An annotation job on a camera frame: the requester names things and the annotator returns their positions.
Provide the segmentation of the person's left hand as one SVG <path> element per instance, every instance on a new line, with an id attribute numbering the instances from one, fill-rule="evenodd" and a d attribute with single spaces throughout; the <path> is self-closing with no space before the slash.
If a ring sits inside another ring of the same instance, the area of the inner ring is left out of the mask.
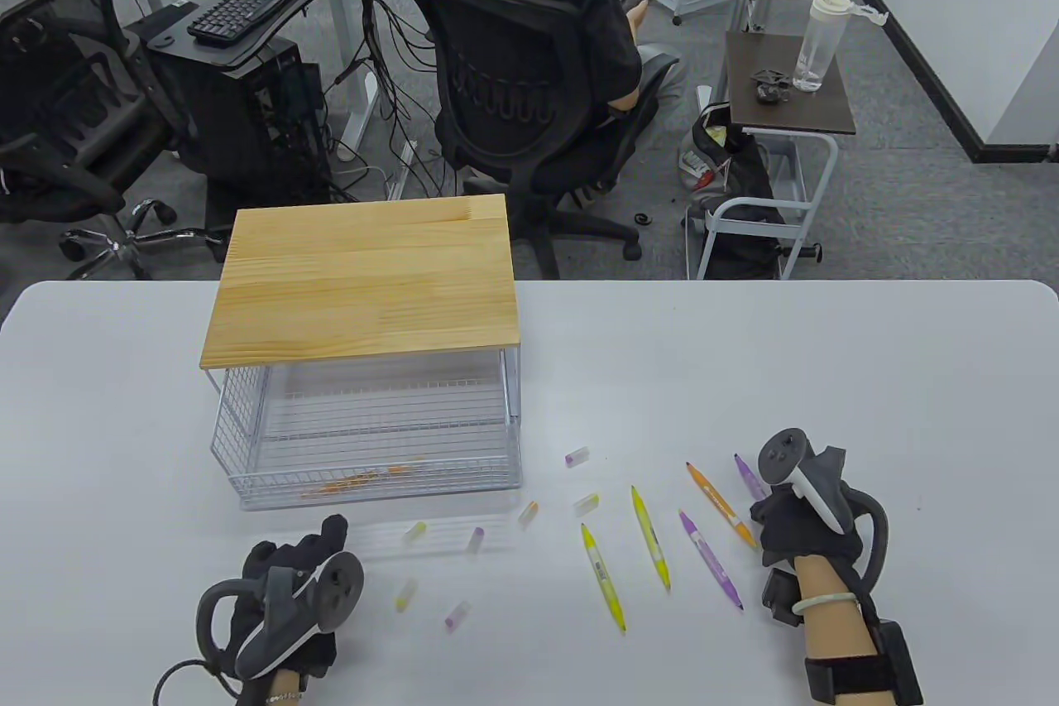
<path id="1" fill-rule="evenodd" d="M 243 578 L 258 579 L 272 567 L 316 571 L 333 554 L 344 550 L 347 543 L 347 518 L 333 514 L 325 518 L 321 531 L 303 536 L 298 544 L 277 545 L 268 540 L 257 543 L 243 562 Z M 232 664 L 264 618 L 264 611 L 253 598 L 239 597 L 228 627 L 226 662 Z M 243 683 L 236 699 L 238 705 L 295 704 L 305 691 L 309 677 L 324 677 L 334 660 L 337 647 L 333 634 L 315 635 L 284 660 L 276 670 Z"/>

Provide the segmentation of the person's right hand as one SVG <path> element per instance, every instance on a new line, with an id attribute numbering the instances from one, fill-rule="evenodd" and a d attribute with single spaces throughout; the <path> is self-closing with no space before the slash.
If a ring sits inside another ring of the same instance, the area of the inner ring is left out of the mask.
<path id="1" fill-rule="evenodd" d="M 765 569 L 814 555 L 852 564 L 863 553 L 863 542 L 857 531 L 832 531 L 809 502 L 794 494 L 791 484 L 782 484 L 768 497 L 753 504 L 750 515 L 760 525 Z"/>

